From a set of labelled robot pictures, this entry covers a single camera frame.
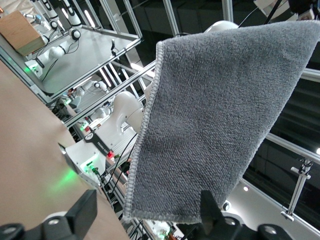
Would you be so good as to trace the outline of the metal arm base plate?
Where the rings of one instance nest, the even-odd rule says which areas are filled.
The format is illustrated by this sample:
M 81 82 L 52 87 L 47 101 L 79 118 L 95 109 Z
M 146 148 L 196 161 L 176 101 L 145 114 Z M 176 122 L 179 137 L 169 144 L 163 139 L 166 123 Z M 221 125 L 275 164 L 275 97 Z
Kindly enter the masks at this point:
M 95 160 L 98 160 L 99 154 L 94 153 L 86 160 L 73 159 L 71 158 L 71 153 L 67 151 L 67 148 L 60 143 L 58 145 L 68 166 L 91 187 L 99 188 L 101 186 L 100 177 L 99 174 L 97 174 L 99 168 L 94 165 Z

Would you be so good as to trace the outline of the wooden box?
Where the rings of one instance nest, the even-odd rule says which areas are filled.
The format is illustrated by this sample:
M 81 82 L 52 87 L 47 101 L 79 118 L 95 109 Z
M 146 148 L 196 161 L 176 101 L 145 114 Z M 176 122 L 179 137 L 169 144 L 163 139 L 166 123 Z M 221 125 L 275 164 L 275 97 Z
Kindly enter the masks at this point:
M 0 34 L 24 57 L 45 46 L 42 36 L 18 10 L 0 18 Z

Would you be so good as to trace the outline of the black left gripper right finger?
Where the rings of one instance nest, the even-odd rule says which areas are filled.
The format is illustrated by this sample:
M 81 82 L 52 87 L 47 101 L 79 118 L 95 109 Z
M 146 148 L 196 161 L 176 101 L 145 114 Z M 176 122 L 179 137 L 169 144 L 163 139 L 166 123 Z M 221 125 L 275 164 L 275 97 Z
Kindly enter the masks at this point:
M 237 215 L 224 216 L 208 190 L 200 194 L 200 218 L 197 240 L 258 240 L 258 234 L 241 223 Z

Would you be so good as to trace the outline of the aluminium post with clamps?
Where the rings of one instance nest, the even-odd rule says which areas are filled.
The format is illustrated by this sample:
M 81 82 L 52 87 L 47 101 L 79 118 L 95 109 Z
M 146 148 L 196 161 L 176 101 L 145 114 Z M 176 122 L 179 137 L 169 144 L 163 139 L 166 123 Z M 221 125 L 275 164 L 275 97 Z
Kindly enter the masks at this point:
M 295 184 L 295 188 L 293 191 L 293 194 L 291 196 L 291 200 L 288 206 L 287 210 L 283 210 L 280 212 L 280 214 L 286 219 L 291 222 L 295 220 L 293 217 L 294 210 L 298 204 L 298 200 L 300 198 L 300 195 L 302 193 L 303 187 L 305 185 L 306 180 L 309 180 L 311 178 L 311 175 L 309 174 L 314 162 L 312 160 L 308 160 L 306 158 L 300 159 L 301 165 L 299 168 L 291 167 L 291 171 L 298 175 L 297 182 Z

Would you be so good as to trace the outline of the aluminium frame beam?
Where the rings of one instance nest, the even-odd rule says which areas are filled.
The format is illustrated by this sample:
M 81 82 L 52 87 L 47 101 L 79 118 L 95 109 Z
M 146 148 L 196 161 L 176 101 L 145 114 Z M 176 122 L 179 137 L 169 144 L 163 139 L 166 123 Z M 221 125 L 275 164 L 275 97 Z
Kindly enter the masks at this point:
M 94 111 L 97 108 L 99 108 L 105 101 L 108 101 L 112 97 L 116 96 L 118 93 L 122 92 L 124 89 L 126 89 L 131 84 L 133 84 L 136 80 L 138 80 L 142 76 L 146 75 L 148 71 L 153 70 L 155 68 L 155 65 L 156 65 L 156 61 L 154 60 L 151 63 L 149 63 L 147 66 L 143 67 L 142 70 L 139 70 L 137 73 L 132 75 L 129 79 L 125 80 L 123 83 L 121 83 L 120 85 L 116 86 L 110 92 L 106 93 L 104 96 L 100 97 L 98 100 L 94 101 L 88 107 L 84 108 L 82 111 L 77 113 L 71 119 L 66 121 L 64 123 L 65 127 L 67 129 L 69 129 L 70 127 L 75 125 L 80 119 L 86 117 L 92 111 Z
M 291 152 L 294 152 L 294 153 L 296 153 L 306 159 L 310 159 L 320 165 L 320 155 L 319 154 L 311 152 L 311 151 L 309 151 L 299 145 L 296 145 L 296 144 L 294 144 L 288 140 L 285 140 L 285 139 L 283 139 L 275 134 L 272 134 L 272 133 L 268 133 L 265 138 L 267 140 L 291 151 Z

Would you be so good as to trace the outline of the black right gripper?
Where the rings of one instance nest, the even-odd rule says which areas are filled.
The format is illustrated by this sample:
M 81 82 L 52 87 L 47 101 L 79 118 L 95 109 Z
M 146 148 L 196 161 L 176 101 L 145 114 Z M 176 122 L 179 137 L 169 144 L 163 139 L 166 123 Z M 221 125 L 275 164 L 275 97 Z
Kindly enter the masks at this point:
M 313 0 L 288 0 L 289 8 L 292 13 L 303 14 L 311 9 Z

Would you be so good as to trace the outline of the aluminium cell frame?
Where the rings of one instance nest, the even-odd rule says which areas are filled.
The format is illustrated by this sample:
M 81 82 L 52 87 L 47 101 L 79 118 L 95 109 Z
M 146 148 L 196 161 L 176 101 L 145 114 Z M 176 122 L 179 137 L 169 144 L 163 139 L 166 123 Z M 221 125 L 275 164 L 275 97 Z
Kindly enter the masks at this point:
M 72 39 L 69 35 L 71 24 L 61 0 L 49 0 L 59 16 L 57 30 L 51 28 L 49 17 L 39 0 L 0 0 L 0 19 L 20 11 L 45 42 L 45 46 L 22 56 L 0 34 L 0 62 L 45 104 L 69 89 L 80 86 L 92 75 L 101 72 L 107 64 L 142 42 L 141 33 L 129 34 L 119 29 L 104 29 L 90 3 L 87 9 L 82 10 L 76 0 L 68 1 L 81 21 L 81 37 L 74 40 L 67 54 L 42 68 L 36 62 L 39 55 Z M 115 47 L 118 49 L 116 56 L 111 53 L 112 39 L 115 39 Z

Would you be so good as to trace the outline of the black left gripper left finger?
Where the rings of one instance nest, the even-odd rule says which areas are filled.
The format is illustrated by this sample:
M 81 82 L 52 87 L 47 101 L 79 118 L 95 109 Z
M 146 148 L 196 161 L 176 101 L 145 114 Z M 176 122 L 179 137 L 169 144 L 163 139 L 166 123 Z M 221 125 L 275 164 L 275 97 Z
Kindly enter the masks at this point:
M 83 240 L 98 213 L 97 191 L 87 190 L 63 216 L 52 216 L 27 231 L 27 240 Z

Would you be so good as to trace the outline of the grey microfibre towel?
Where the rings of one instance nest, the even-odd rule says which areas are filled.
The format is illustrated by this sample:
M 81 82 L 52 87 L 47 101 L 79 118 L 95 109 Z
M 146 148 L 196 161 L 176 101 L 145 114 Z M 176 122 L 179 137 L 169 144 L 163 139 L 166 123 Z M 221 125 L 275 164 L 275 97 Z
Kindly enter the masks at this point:
M 131 155 L 123 217 L 198 223 L 221 206 L 291 97 L 320 22 L 284 21 L 168 38 Z

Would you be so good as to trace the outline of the aluminium frame post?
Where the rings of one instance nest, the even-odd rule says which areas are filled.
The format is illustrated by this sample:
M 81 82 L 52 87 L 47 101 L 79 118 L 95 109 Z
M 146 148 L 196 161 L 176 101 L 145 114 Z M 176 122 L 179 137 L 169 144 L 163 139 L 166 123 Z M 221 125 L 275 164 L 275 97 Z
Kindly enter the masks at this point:
M 225 21 L 234 22 L 233 1 L 221 0 L 222 14 Z
M 171 0 L 162 0 L 163 1 L 163 5 L 165 8 L 165 12 L 169 21 L 169 25 L 172 31 L 172 35 L 174 37 L 177 37 L 179 35 L 179 28 L 178 28 L 178 24 L 175 18 L 175 14 L 174 14 L 174 10 L 173 10 L 173 6 L 171 3 Z

